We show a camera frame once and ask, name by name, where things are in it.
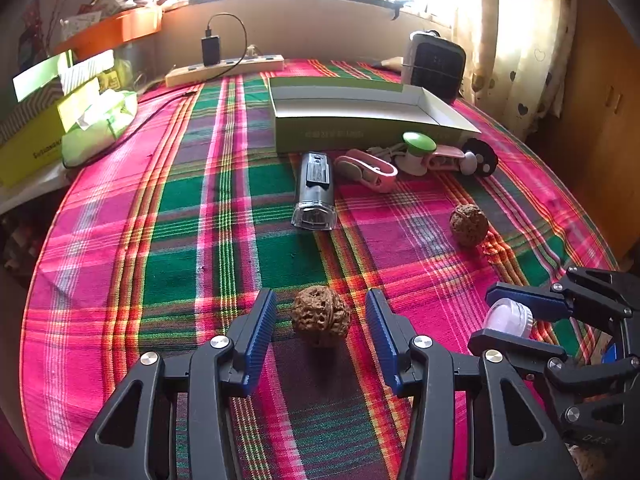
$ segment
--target tablecloth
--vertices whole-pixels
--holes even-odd
[[[398,81],[365,64],[316,60],[287,61],[284,74]],[[252,306],[262,286],[277,293],[278,317],[257,391],[232,404],[244,477],[395,478],[410,402],[382,381],[364,317],[369,288],[381,287],[418,333],[465,351],[492,283],[542,285],[570,264],[616,265],[550,170],[461,100],[456,110],[500,158],[493,176],[401,174],[389,195],[340,182],[337,227],[294,229],[299,156],[274,152],[270,75],[145,95],[129,131],[183,97],[83,170],[66,195],[31,284],[20,364],[30,443],[50,478],[60,477],[142,352],[169,355],[207,342]],[[473,249],[457,246],[448,227],[452,209],[464,203],[478,204],[490,221]],[[289,320],[296,293],[318,283],[354,309],[345,344],[320,355],[295,337]],[[584,362],[599,333],[564,320],[538,323],[533,336]],[[458,397],[454,478],[463,476],[465,444]]]

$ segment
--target speaker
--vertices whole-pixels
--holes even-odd
[[[435,30],[417,30],[409,36],[401,82],[421,86],[452,104],[458,97],[465,63],[465,51],[457,43],[441,38]]]

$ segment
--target orange box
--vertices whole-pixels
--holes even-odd
[[[162,7],[149,6],[125,10],[78,32],[55,47],[55,53],[73,50],[84,61],[127,41],[158,32],[162,25]]]

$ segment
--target patterned curtain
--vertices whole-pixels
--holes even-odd
[[[466,51],[465,98],[520,139],[562,102],[576,0],[460,0],[452,39]]]

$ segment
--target power strip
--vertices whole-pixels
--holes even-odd
[[[238,62],[237,59],[223,59],[217,65],[204,66],[202,63],[198,65],[183,66],[171,70],[164,82],[167,87],[206,81],[219,76],[230,65]],[[252,74],[256,72],[277,72],[284,69],[284,58],[280,54],[273,56],[258,56],[253,59],[243,59],[238,66],[233,67],[225,75]]]

